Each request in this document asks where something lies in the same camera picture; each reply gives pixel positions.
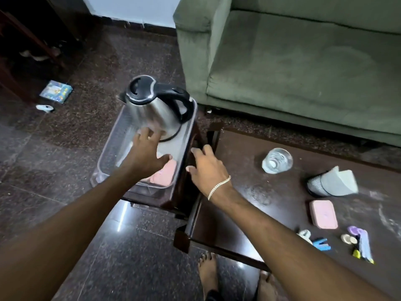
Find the blue plastic clip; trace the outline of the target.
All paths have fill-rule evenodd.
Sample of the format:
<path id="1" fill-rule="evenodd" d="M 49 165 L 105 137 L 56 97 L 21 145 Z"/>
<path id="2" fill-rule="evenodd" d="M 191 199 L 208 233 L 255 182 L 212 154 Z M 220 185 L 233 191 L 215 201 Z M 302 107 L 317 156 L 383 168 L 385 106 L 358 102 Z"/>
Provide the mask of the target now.
<path id="1" fill-rule="evenodd" d="M 331 246 L 328 244 L 327 238 L 319 238 L 312 241 L 312 245 L 320 251 L 329 251 L 331 250 Z"/>

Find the small dark wooden stool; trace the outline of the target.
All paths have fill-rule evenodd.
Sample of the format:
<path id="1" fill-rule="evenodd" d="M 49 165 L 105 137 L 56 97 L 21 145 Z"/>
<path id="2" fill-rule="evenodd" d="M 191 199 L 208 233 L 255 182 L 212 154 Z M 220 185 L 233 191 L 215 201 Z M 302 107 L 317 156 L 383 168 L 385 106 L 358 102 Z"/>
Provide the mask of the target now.
<path id="1" fill-rule="evenodd" d="M 156 191 L 150 196 L 128 191 L 122 197 L 122 200 L 128 202 L 132 207 L 147 209 L 161 214 L 170 214 L 179 219 L 187 219 L 199 192 L 191 182 L 185 168 L 195 165 L 194 157 L 190 152 L 191 148 L 201 148 L 205 144 L 206 141 L 196 120 L 190 132 L 182 163 L 177 167 L 178 177 L 176 182 L 171 187 Z"/>

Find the person's right forearm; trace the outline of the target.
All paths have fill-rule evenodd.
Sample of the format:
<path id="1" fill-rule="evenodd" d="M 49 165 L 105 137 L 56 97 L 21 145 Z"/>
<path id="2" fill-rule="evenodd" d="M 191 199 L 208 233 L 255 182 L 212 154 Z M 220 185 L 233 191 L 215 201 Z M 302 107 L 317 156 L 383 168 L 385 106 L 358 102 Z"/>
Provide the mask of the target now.
<path id="1" fill-rule="evenodd" d="M 248 202 L 231 183 L 210 201 L 242 230 L 293 301 L 392 301 Z"/>

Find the person's left forearm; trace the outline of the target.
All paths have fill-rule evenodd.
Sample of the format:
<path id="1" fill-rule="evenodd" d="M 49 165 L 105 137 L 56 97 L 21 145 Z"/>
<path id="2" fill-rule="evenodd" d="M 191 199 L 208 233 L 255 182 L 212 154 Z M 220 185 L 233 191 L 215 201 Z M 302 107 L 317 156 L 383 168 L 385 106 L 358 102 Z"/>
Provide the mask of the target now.
<path id="1" fill-rule="evenodd" d="M 108 214 L 152 170 L 118 169 L 31 230 L 0 247 L 0 301 L 51 301 Z"/>

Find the clear plastic tray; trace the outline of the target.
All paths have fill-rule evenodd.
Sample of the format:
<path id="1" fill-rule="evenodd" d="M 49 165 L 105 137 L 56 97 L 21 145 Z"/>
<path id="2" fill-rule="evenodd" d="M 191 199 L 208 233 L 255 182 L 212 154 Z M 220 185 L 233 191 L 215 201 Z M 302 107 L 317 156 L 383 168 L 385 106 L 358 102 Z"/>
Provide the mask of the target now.
<path id="1" fill-rule="evenodd" d="M 190 137 L 190 132 L 192 130 L 193 124 L 196 120 L 197 111 L 198 111 L 198 104 L 195 101 L 195 99 L 190 97 L 190 101 L 193 103 L 193 106 L 194 106 L 193 116 L 189 121 L 185 122 L 181 126 L 180 131 L 178 132 L 178 134 L 184 133 L 184 132 L 188 133 L 187 143 L 188 143 L 188 140 Z M 127 137 L 128 135 L 131 135 L 131 134 L 135 134 L 138 130 L 139 130 L 139 128 L 133 125 L 133 120 L 132 120 L 132 117 L 131 117 L 131 114 L 130 114 L 128 108 L 126 106 L 123 106 L 115 123 L 114 123 L 114 126 L 109 134 L 108 140 L 103 148 L 103 151 L 99 157 L 97 166 L 94 170 L 93 176 L 91 178 L 91 184 L 93 187 L 96 186 L 98 183 L 103 182 L 114 171 L 114 169 L 116 167 L 113 166 L 113 163 L 116 161 L 116 154 L 118 153 L 119 149 L 121 148 L 122 142 L 124 141 L 125 137 Z M 185 147 L 183 147 L 183 150 L 181 151 L 183 155 L 184 155 L 184 151 L 186 150 L 187 143 L 186 143 Z M 181 165 L 182 159 L 177 161 L 177 167 L 179 167 Z M 176 167 L 176 171 L 175 171 L 175 174 L 173 177 L 173 181 L 172 181 L 171 185 L 169 185 L 168 187 L 172 186 L 177 180 L 177 177 L 178 177 L 177 167 Z M 138 186 L 146 186 L 146 187 L 154 187 L 154 188 L 158 188 L 158 189 L 167 188 L 167 187 L 159 186 L 159 185 L 152 184 L 152 183 L 146 182 L 146 181 L 138 182 L 137 185 Z"/>

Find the dark wooden coffee table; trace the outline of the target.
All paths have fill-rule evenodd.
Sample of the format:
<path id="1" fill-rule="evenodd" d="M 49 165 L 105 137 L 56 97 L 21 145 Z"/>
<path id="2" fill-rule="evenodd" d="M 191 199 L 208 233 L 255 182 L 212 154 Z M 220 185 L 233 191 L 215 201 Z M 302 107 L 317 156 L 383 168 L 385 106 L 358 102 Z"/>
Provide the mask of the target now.
<path id="1" fill-rule="evenodd" d="M 292 230 L 310 229 L 313 238 L 328 238 L 332 249 L 325 253 L 338 265 L 401 301 L 400 171 L 229 129 L 210 130 L 207 137 L 217 157 L 233 174 L 234 187 L 249 202 Z M 275 175 L 265 173 L 262 158 L 279 146 L 292 155 L 292 168 Z M 314 198 L 306 189 L 306 180 L 333 166 L 353 171 L 359 193 L 328 198 L 333 203 L 338 227 L 320 229 L 312 224 Z M 367 230 L 374 264 L 352 257 L 351 247 L 341 242 L 340 233 L 350 225 Z"/>

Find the steel electric kettle black handle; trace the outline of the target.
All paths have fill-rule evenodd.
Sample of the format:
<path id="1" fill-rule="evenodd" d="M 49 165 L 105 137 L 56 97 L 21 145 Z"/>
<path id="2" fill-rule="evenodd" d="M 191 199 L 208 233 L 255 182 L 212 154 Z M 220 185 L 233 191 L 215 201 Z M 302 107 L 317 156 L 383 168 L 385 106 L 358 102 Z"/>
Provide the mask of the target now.
<path id="1" fill-rule="evenodd" d="M 134 77 L 117 99 L 128 107 L 134 126 L 162 131 L 160 142 L 173 139 L 195 109 L 186 90 L 149 75 Z"/>

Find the purple plastic spoon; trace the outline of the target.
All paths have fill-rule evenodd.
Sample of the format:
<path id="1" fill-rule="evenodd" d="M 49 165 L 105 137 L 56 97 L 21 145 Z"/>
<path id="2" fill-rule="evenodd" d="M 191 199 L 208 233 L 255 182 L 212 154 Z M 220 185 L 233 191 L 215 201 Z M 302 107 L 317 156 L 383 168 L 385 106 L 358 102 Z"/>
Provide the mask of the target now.
<path id="1" fill-rule="evenodd" d="M 348 232 L 350 235 L 357 237 L 358 239 L 360 238 L 366 238 L 368 236 L 368 233 L 366 230 L 356 227 L 356 226 L 349 226 L 347 228 Z"/>

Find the person's right foot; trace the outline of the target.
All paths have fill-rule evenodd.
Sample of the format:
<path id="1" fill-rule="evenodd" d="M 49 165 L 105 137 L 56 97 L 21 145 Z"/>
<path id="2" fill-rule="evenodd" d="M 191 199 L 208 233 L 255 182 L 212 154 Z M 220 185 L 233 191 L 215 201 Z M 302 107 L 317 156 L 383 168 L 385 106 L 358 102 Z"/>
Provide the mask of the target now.
<path id="1" fill-rule="evenodd" d="M 256 301 L 277 301 L 278 291 L 272 273 L 260 270 Z"/>

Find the person's foot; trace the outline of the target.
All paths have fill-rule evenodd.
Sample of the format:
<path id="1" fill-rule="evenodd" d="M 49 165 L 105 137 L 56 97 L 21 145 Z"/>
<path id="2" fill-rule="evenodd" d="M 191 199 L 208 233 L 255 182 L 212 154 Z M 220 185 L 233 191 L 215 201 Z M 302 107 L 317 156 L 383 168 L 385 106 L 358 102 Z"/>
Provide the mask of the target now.
<path id="1" fill-rule="evenodd" d="M 277 301 L 278 291 L 272 273 L 260 270 L 256 301 Z"/>
<path id="2" fill-rule="evenodd" d="M 210 292 L 218 292 L 217 258 L 215 253 L 203 253 L 198 261 L 198 274 L 203 290 L 203 300 Z"/>

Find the pale sandal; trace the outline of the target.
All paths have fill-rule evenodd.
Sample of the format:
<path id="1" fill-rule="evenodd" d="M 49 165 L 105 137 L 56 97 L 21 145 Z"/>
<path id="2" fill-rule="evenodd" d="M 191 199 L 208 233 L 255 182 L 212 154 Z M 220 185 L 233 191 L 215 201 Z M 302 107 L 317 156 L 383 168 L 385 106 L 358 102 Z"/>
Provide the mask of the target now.
<path id="1" fill-rule="evenodd" d="M 42 62 L 42 61 L 49 59 L 49 56 L 47 56 L 47 55 L 34 56 L 29 50 L 21 51 L 21 52 L 19 52 L 19 54 L 24 58 L 32 58 L 33 60 L 35 60 L 37 62 Z"/>

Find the blue picture book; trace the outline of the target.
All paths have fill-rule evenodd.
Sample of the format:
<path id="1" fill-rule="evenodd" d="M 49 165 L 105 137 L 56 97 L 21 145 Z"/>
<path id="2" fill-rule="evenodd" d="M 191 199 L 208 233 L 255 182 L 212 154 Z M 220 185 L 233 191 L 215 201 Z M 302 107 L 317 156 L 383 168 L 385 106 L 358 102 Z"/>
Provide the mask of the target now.
<path id="1" fill-rule="evenodd" d="M 72 92 L 72 86 L 51 80 L 40 92 L 39 97 L 64 104 Z"/>

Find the light blue pen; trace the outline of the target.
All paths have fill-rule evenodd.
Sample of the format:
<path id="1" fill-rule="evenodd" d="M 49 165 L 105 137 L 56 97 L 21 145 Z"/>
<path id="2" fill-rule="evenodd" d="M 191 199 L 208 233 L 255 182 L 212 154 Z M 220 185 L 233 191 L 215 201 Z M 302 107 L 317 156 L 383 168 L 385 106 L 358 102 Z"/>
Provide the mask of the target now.
<path id="1" fill-rule="evenodd" d="M 364 229 L 360 229 L 359 231 L 359 251 L 363 259 L 374 264 L 374 259 L 372 257 L 370 248 L 369 235 Z"/>

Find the small white plastic item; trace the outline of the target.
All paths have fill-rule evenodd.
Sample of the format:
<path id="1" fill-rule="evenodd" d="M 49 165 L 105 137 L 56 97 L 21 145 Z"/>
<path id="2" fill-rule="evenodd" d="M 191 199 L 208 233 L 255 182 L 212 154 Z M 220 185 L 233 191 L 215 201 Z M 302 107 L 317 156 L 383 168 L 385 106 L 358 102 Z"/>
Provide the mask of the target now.
<path id="1" fill-rule="evenodd" d="M 304 239 L 305 241 L 307 241 L 308 243 L 313 245 L 313 242 L 311 241 L 310 237 L 311 237 L 311 232 L 307 229 L 305 230 L 300 230 L 297 235 L 299 237 L 301 237 L 302 239 Z"/>

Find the person's right hand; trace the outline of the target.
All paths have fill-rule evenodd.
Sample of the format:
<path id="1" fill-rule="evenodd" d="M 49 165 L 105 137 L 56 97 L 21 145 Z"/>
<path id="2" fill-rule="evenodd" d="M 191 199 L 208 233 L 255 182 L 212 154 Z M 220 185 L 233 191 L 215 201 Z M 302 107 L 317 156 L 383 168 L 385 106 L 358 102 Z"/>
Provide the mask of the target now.
<path id="1" fill-rule="evenodd" d="M 233 188 L 231 176 L 221 160 L 205 157 L 200 148 L 191 148 L 191 153 L 195 159 L 195 167 L 201 172 L 201 178 L 192 182 L 207 200 L 213 201 L 221 193 Z"/>

